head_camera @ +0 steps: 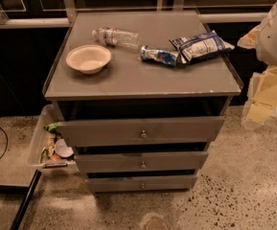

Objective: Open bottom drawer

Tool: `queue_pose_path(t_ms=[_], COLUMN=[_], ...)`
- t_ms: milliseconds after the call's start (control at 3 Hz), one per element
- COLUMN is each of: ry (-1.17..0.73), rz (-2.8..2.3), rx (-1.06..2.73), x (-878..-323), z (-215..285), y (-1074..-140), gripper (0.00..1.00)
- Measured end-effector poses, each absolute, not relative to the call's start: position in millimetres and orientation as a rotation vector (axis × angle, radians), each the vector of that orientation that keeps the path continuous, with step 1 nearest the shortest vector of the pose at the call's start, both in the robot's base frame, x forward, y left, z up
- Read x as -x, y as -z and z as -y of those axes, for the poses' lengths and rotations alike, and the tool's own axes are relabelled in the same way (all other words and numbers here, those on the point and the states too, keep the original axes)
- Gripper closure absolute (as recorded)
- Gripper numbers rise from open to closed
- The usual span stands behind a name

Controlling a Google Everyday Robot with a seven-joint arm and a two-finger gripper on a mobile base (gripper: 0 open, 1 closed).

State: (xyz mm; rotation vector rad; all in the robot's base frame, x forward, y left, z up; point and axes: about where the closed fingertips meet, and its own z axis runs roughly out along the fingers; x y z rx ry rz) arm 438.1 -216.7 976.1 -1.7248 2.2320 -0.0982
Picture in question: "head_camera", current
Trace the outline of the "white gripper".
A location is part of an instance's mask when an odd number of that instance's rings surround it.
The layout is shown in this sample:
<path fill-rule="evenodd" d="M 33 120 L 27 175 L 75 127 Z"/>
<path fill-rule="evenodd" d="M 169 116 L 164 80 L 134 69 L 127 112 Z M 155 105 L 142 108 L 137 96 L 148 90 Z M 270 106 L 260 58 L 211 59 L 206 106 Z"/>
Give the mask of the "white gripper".
<path fill-rule="evenodd" d="M 242 125 L 254 130 L 277 117 L 277 66 L 269 65 L 250 79 L 247 101 L 242 111 Z"/>

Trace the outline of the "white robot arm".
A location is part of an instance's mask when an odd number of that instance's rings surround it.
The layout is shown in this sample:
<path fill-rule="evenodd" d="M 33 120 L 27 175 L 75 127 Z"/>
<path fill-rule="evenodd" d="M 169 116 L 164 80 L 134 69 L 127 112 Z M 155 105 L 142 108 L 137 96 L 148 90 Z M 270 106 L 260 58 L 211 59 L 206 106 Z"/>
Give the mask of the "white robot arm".
<path fill-rule="evenodd" d="M 242 125 L 253 130 L 263 126 L 270 117 L 277 117 L 277 2 L 237 45 L 255 49 L 257 59 L 267 65 L 262 74 L 252 75 L 242 112 Z"/>

